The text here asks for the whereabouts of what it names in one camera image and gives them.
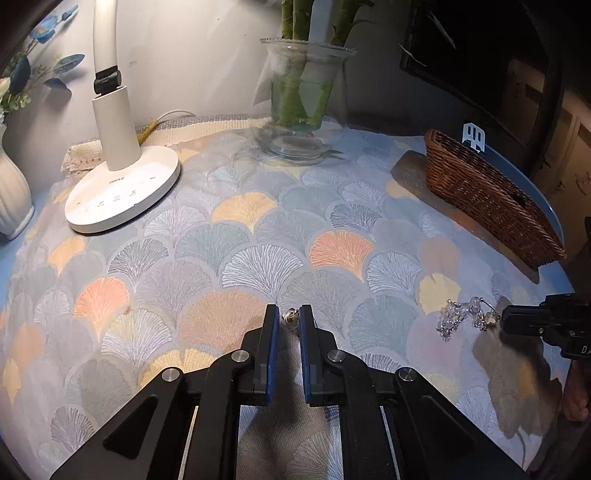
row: small bead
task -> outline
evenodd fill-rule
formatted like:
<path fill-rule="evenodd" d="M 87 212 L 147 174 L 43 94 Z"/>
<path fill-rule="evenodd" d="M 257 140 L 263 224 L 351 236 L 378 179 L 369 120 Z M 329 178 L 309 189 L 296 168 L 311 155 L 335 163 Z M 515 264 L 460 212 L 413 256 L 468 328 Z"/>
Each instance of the small bead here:
<path fill-rule="evenodd" d="M 474 314 L 480 312 L 480 299 L 478 297 L 470 299 L 470 311 Z"/>

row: glass vase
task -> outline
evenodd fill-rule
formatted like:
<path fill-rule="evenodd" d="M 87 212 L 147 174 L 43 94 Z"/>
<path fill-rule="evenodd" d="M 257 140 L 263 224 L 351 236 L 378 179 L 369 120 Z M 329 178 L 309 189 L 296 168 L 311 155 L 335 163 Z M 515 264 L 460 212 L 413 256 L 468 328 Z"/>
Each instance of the glass vase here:
<path fill-rule="evenodd" d="M 268 58 L 249 113 L 252 132 L 280 157 L 318 158 L 347 128 L 345 63 L 355 51 L 298 40 L 261 43 Z"/>

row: blue gripper pad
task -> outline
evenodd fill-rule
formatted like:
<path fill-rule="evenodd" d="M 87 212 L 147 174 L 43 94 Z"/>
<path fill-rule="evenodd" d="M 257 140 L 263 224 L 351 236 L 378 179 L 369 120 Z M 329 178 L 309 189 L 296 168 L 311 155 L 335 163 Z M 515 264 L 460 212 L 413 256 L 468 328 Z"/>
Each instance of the blue gripper pad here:
<path fill-rule="evenodd" d="M 322 404 L 323 362 L 318 330 L 314 324 L 314 316 L 310 305 L 300 307 L 300 352 L 301 373 L 304 381 L 304 397 L 310 405 Z"/>
<path fill-rule="evenodd" d="M 300 308 L 300 353 L 301 353 L 301 376 L 304 382 L 304 398 L 306 403 L 312 401 L 310 388 L 310 361 L 308 359 L 308 326 L 306 314 L 303 308 Z"/>
<path fill-rule="evenodd" d="M 273 397 L 277 350 L 279 348 L 279 308 L 267 305 L 265 320 L 256 347 L 253 393 L 268 404 Z"/>
<path fill-rule="evenodd" d="M 270 403 L 273 398 L 273 392 L 275 387 L 275 369 L 277 367 L 277 350 L 279 350 L 279 308 L 275 306 L 275 312 L 273 317 L 273 329 L 271 332 L 271 351 L 269 353 L 269 361 L 267 363 L 267 389 L 265 390 L 265 396 L 267 403 Z"/>

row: human hand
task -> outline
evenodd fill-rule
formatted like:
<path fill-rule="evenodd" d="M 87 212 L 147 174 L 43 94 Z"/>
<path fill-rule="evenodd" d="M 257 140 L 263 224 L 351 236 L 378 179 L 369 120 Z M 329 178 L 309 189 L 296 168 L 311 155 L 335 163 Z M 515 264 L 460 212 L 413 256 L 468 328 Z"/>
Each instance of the human hand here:
<path fill-rule="evenodd" d="M 562 411 L 569 421 L 585 421 L 589 417 L 589 381 L 591 371 L 573 360 L 562 395 Z"/>

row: metal pivot screw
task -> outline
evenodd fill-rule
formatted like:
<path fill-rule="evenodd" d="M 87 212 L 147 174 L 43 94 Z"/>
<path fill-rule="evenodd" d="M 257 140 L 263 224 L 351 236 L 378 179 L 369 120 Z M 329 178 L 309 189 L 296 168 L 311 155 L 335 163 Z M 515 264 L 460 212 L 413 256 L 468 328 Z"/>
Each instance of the metal pivot screw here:
<path fill-rule="evenodd" d="M 167 368 L 162 372 L 162 380 L 165 382 L 174 382 L 180 375 L 176 368 Z"/>
<path fill-rule="evenodd" d="M 347 357 L 347 353 L 342 350 L 331 350 L 326 354 L 331 362 L 342 362 Z"/>
<path fill-rule="evenodd" d="M 418 377 L 418 373 L 414 368 L 403 367 L 398 370 L 398 376 L 405 382 L 414 382 Z"/>
<path fill-rule="evenodd" d="M 251 354 L 249 354 L 246 350 L 236 350 L 234 353 L 232 353 L 232 360 L 235 362 L 246 362 L 246 360 L 248 360 L 250 357 Z"/>

